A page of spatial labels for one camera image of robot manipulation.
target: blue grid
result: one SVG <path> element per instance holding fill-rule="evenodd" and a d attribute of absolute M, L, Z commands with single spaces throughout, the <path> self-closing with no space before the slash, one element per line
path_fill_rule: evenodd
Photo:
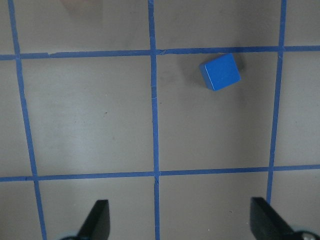
<path fill-rule="evenodd" d="M 249 46 L 249 47 L 207 47 L 207 48 L 173 48 L 157 49 L 155 20 L 154 20 L 154 0 L 148 0 L 148 21 L 149 21 L 149 50 L 114 50 L 114 51 L 79 51 L 79 52 L 58 52 L 48 54 L 44 52 L 20 53 L 18 32 L 16 27 L 15 6 L 13 0 L 8 0 L 8 10 L 11 23 L 14 54 L 0 55 L 0 61 L 15 60 L 16 74 L 19 87 L 22 115 L 27 139 L 30 166 L 32 176 L 12 176 L 0 177 L 0 182 L 22 182 L 33 181 L 38 217 L 40 222 L 42 239 L 47 240 L 46 225 L 42 208 L 39 181 L 70 180 L 70 179 L 99 179 L 99 178 L 124 178 L 124 177 L 154 177 L 154 230 L 155 239 L 160 240 L 160 200 L 159 185 L 160 176 L 177 175 L 199 175 L 199 174 L 230 174 L 230 173 L 268 173 L 266 199 L 270 203 L 272 197 L 273 173 L 278 171 L 300 171 L 319 170 L 320 164 L 314 165 L 291 165 L 274 166 L 275 149 L 277 139 L 278 114 L 280 102 L 280 89 L 282 78 L 282 66 L 284 52 L 307 52 L 320 51 L 320 45 L 314 46 L 284 46 L 286 28 L 287 0 L 281 0 L 281 15 L 278 46 Z M 157 103 L 157 55 L 168 54 L 215 54 L 215 53 L 257 53 L 276 52 L 278 54 L 276 84 L 273 106 L 273 121 L 270 143 L 269 165 L 266 167 L 243 167 L 243 168 L 219 168 L 219 169 L 196 169 L 196 170 L 172 170 L 160 171 L 159 168 L 159 139 L 158 139 L 158 103 Z M 151 60 L 151 103 L 152 103 L 152 124 L 153 124 L 153 171 L 144 172 L 114 172 L 114 173 L 92 173 L 92 174 L 66 174 L 66 175 L 46 175 L 38 176 L 32 134 L 29 123 L 27 102 L 24 96 L 24 78 L 22 71 L 22 59 L 50 59 L 50 58 L 87 58 L 87 57 L 118 57 L 118 56 L 150 56 Z"/>

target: blue cube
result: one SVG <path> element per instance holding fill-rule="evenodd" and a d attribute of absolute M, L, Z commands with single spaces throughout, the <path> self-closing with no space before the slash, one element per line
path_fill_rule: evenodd
<path fill-rule="evenodd" d="M 201 64 L 200 70 L 207 88 L 213 91 L 240 81 L 240 74 L 231 53 Z"/>

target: black object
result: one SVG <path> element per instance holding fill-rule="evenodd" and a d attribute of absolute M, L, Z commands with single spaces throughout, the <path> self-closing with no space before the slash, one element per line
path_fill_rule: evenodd
<path fill-rule="evenodd" d="M 109 202 L 108 200 L 98 200 L 95 202 L 78 234 L 61 240 L 107 240 L 109 234 Z"/>
<path fill-rule="evenodd" d="M 251 198 L 250 228 L 257 240 L 320 240 L 312 232 L 293 231 L 262 197 Z"/>

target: cube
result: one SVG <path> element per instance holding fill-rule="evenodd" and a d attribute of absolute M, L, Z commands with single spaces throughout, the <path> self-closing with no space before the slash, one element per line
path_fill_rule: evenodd
<path fill-rule="evenodd" d="M 240 74 L 231 53 L 202 63 L 199 67 L 207 88 L 213 91 L 240 81 Z"/>

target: grid square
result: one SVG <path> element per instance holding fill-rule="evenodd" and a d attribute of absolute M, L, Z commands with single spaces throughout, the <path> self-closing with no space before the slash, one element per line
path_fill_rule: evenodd
<path fill-rule="evenodd" d="M 0 177 L 31 175 L 14 61 L 0 61 Z"/>
<path fill-rule="evenodd" d="M 157 47 L 277 46 L 281 1 L 157 0 Z"/>
<path fill-rule="evenodd" d="M 153 177 L 41 181 L 40 189 L 48 240 L 76 234 L 98 199 L 109 200 L 110 240 L 155 239 Z"/>
<path fill-rule="evenodd" d="M 33 182 L 0 182 L 0 239 L 41 240 Z"/>
<path fill-rule="evenodd" d="M 22 53 L 149 49 L 148 1 L 16 0 Z"/>
<path fill-rule="evenodd" d="M 0 1 L 0 54 L 14 54 L 8 1 Z"/>
<path fill-rule="evenodd" d="M 216 57 L 157 58 L 161 170 L 269 164 L 277 54 L 235 54 L 241 81 L 213 92 L 198 65 Z"/>
<path fill-rule="evenodd" d="M 273 174 L 271 205 L 295 230 L 320 233 L 320 170 Z"/>
<path fill-rule="evenodd" d="M 320 164 L 320 53 L 283 57 L 276 166 Z"/>
<path fill-rule="evenodd" d="M 320 45 L 320 1 L 287 1 L 285 45 Z"/>
<path fill-rule="evenodd" d="M 161 239 L 248 239 L 250 198 L 266 194 L 266 172 L 160 177 Z"/>
<path fill-rule="evenodd" d="M 40 175 L 153 171 L 150 58 L 24 60 Z"/>

